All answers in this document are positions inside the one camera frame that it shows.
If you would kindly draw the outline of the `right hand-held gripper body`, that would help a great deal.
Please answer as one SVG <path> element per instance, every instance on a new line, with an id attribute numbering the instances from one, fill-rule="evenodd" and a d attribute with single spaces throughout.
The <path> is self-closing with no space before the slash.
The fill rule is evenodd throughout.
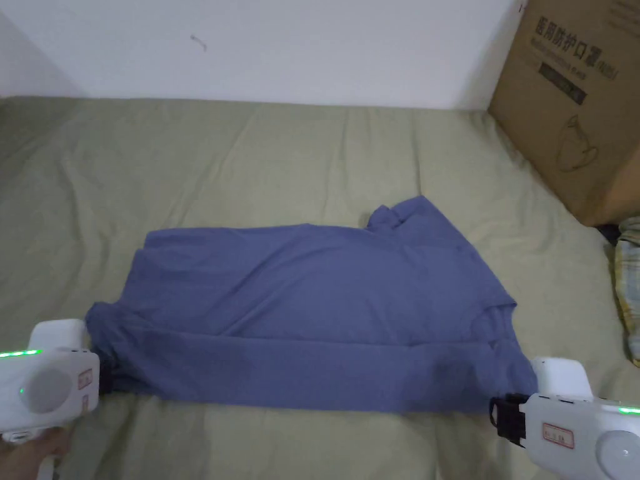
<path id="1" fill-rule="evenodd" d="M 499 399 L 499 435 L 561 479 L 638 479 L 639 407 L 596 397 L 574 359 L 532 366 L 539 390 Z"/>

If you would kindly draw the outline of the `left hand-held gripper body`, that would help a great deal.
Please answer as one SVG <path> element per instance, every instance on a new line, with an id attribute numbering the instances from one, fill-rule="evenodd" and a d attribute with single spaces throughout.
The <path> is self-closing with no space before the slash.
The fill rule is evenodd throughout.
<path id="1" fill-rule="evenodd" d="M 99 403 L 99 356 L 80 319 L 37 323 L 26 349 L 1 353 L 1 442 L 23 444 L 68 429 Z M 36 479 L 57 479 L 64 456 L 48 456 Z"/>

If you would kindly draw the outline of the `person's left hand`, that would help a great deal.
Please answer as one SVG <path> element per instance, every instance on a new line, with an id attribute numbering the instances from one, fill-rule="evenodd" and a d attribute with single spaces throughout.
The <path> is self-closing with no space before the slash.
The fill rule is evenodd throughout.
<path id="1" fill-rule="evenodd" d="M 23 444 L 1 442 L 1 479 L 36 479 L 48 456 L 64 456 L 69 451 L 71 433 L 56 427 Z"/>

